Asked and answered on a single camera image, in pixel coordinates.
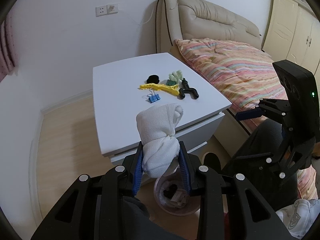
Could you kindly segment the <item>white sock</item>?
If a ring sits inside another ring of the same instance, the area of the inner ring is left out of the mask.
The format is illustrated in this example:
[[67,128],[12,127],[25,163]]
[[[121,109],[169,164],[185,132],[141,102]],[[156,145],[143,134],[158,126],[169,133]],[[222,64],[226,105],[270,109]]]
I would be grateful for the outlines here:
[[180,144],[175,134],[182,116],[183,108],[177,103],[153,106],[136,116],[143,145],[142,169],[150,178],[165,174],[178,156]]

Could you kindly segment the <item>black Y-shaped plastic pipe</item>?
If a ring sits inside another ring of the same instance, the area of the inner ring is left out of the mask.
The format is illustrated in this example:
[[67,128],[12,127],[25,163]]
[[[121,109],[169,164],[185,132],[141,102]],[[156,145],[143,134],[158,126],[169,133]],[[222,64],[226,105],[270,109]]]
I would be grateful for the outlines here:
[[181,81],[178,97],[180,99],[184,99],[186,94],[189,94],[195,100],[199,98],[197,90],[195,88],[189,87],[188,81],[183,78]]

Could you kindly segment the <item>yellow plastic hair clip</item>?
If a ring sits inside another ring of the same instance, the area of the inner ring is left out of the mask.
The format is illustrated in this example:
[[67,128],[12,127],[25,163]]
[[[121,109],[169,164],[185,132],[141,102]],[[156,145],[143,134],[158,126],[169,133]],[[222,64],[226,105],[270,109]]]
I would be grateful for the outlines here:
[[179,93],[179,85],[173,85],[173,86],[167,86],[164,84],[156,84],[156,83],[146,83],[139,86],[139,89],[152,89],[156,91],[164,91],[166,93],[169,93],[173,96],[178,96]]

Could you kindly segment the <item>green fluffy scrunchie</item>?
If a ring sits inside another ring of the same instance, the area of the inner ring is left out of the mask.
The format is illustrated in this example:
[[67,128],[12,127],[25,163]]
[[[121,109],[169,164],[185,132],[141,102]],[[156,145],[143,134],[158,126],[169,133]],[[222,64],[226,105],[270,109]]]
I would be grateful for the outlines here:
[[178,83],[179,81],[183,80],[183,73],[181,70],[178,70],[176,72],[172,72],[169,74],[169,80],[170,81],[174,81],[176,83]]

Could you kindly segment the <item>blue binder clip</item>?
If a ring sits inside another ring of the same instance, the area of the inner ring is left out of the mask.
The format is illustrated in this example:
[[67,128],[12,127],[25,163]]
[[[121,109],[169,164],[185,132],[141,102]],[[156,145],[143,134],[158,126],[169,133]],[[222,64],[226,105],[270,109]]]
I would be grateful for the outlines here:
[[149,103],[154,103],[154,102],[157,102],[161,99],[158,93],[148,94],[148,95],[143,96],[143,98]]

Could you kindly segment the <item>teal binder clip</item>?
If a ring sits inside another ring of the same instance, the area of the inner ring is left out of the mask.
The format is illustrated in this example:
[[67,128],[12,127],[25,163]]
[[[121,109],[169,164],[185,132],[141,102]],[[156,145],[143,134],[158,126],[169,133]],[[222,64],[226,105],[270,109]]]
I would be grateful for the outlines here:
[[172,81],[172,80],[167,80],[167,82],[166,82],[167,86],[174,86],[176,84],[177,84],[176,81]]

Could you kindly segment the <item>black right shoe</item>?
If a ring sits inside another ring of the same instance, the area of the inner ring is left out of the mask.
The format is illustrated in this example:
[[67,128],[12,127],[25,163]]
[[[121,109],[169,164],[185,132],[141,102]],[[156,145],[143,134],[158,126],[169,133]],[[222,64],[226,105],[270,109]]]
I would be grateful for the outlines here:
[[218,174],[221,174],[221,163],[218,156],[213,152],[206,152],[202,157],[202,165],[210,167]]

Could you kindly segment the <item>pink striped quilt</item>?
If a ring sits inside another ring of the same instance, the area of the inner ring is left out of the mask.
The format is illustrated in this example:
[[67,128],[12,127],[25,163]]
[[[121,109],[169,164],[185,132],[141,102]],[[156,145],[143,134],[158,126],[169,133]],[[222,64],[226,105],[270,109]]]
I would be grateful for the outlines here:
[[247,138],[241,125],[253,132],[265,120],[258,117],[237,122],[236,113],[252,109],[259,99],[287,98],[270,55],[250,44],[210,38],[176,40],[173,50],[232,103],[230,122],[216,134],[231,156]]

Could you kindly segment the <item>white bedside table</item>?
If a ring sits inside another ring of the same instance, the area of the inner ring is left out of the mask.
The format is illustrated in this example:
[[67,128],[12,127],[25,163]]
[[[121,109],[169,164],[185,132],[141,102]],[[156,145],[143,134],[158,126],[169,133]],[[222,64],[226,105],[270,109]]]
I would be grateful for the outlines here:
[[[159,91],[160,100],[151,103],[152,91],[140,85],[158,75],[160,82],[175,70],[181,70],[188,85],[199,94],[184,99]],[[176,137],[184,142],[188,153],[200,154],[225,116],[231,102],[208,81],[168,53],[151,54],[93,68],[93,102],[101,154],[114,165],[136,152],[140,136],[136,125],[139,112],[152,106],[177,103],[183,116],[176,127]]]

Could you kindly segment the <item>cream wardrobe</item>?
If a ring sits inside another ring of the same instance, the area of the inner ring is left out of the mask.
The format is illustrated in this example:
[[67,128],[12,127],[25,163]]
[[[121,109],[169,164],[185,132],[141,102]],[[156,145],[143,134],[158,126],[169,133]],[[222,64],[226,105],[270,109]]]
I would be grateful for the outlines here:
[[319,20],[304,0],[273,0],[263,51],[313,74],[319,70]]

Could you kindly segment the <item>black hair scrunchie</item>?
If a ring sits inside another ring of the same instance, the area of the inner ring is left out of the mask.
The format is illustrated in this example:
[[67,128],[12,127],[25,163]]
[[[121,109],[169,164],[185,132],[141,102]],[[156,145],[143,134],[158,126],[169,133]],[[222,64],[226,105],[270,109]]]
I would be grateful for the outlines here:
[[150,75],[147,78],[146,83],[159,84],[159,76],[158,75]]

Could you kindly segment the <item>beige padded headboard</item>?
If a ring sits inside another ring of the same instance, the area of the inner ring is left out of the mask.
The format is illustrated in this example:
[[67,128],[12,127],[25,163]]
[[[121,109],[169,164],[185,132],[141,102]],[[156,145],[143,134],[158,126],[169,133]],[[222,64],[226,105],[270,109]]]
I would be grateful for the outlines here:
[[176,40],[210,38],[244,42],[260,49],[258,27],[248,19],[205,0],[158,0],[156,52],[169,52]]

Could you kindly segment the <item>white socket with plug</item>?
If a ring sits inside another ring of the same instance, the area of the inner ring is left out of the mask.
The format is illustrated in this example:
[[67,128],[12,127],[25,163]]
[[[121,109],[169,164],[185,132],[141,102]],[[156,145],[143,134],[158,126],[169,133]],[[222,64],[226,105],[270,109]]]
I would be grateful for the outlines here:
[[119,4],[108,4],[107,6],[107,14],[117,14],[119,12]]

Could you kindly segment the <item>pink dotted curtain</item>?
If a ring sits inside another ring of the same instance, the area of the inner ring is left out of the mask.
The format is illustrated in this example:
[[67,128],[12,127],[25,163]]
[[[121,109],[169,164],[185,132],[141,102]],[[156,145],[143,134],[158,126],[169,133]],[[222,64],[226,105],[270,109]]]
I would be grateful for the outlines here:
[[8,13],[1,24],[1,52],[0,52],[0,80],[2,81],[7,75],[10,75],[17,66],[16,51],[14,38],[12,34],[12,15]]

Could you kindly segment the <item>white wall socket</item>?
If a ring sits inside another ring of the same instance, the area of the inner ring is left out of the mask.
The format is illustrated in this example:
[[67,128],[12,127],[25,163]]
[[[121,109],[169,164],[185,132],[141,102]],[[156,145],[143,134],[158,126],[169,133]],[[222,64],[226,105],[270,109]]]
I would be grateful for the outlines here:
[[107,6],[103,5],[103,6],[96,7],[95,8],[95,15],[97,17],[107,15]]

